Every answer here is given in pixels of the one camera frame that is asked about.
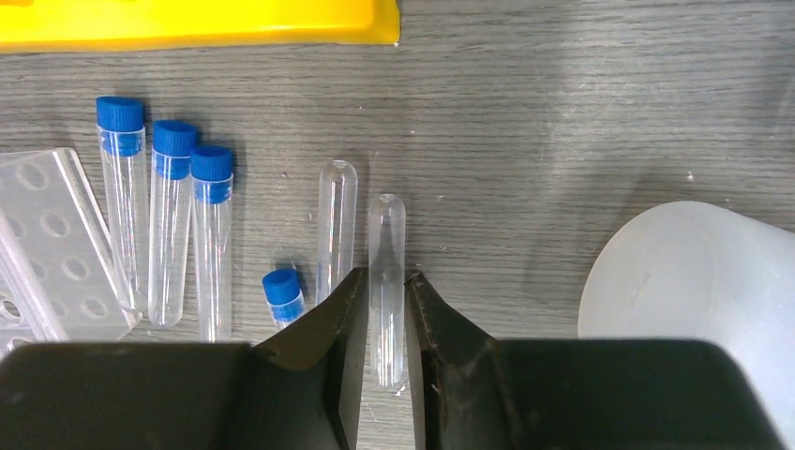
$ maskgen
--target yellow tray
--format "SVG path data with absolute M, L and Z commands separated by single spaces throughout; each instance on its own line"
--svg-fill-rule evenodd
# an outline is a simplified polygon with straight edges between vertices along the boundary
M 0 0 L 0 51 L 391 44 L 396 0 Z

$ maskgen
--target clear plastic tube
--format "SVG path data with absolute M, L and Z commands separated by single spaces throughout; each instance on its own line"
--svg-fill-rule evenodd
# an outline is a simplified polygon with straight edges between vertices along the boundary
M 203 145 L 190 154 L 193 175 L 193 248 L 199 337 L 232 338 L 232 152 Z
M 321 170 L 318 202 L 318 279 L 315 305 L 319 305 L 353 270 L 356 232 L 356 192 L 359 179 L 347 161 L 334 160 Z
M 155 122 L 149 222 L 149 322 L 168 328 L 182 318 L 192 203 L 190 151 L 197 129 Z
M 278 269 L 262 279 L 268 309 L 278 330 L 287 328 L 304 314 L 304 295 L 294 269 Z
M 392 194 L 367 211 L 370 288 L 370 366 L 375 382 L 391 386 L 403 378 L 403 294 L 406 267 L 406 209 Z
M 122 307 L 144 312 L 147 303 L 149 204 L 143 104 L 134 98 L 97 98 L 108 229 Z

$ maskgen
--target blue screw cap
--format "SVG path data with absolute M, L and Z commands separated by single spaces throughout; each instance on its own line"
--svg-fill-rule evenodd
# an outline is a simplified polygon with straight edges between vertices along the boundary
M 154 126 L 152 163 L 155 173 L 169 180 L 190 174 L 190 151 L 196 147 L 199 130 L 178 120 L 158 120 Z
M 97 125 L 115 133 L 143 129 L 143 102 L 128 97 L 98 97 Z
M 274 319 L 292 322 L 301 317 L 304 302 L 300 299 L 301 285 L 295 270 L 275 270 L 262 279 L 262 286 Z
M 202 181 L 226 181 L 232 177 L 232 150 L 219 145 L 200 145 L 190 152 L 190 174 Z
M 232 196 L 232 150 L 200 145 L 190 152 L 193 195 L 204 203 L 226 202 Z
M 189 157 L 196 148 L 199 130 L 178 120 L 158 120 L 153 134 L 156 152 L 169 157 Z

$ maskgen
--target white plastic beaker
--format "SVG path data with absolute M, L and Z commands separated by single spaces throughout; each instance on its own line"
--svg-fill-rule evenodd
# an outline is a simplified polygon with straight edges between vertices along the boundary
M 597 258 L 578 332 L 718 344 L 795 447 L 795 234 L 706 203 L 656 206 Z

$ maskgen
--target wood grain surface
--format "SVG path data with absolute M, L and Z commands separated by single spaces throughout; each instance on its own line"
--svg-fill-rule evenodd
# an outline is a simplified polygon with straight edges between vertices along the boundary
M 795 3 L 405 0 L 398 46 L 0 55 L 0 150 L 78 150 L 104 202 L 94 97 L 143 98 L 237 154 L 236 338 L 275 333 L 262 276 L 311 302 L 317 177 L 394 192 L 407 264 L 489 333 L 573 338 L 602 246 L 659 203 L 698 200 L 795 231 Z M 130 339 L 197 336 L 185 318 Z M 366 382 L 359 448 L 413 447 L 409 391 Z

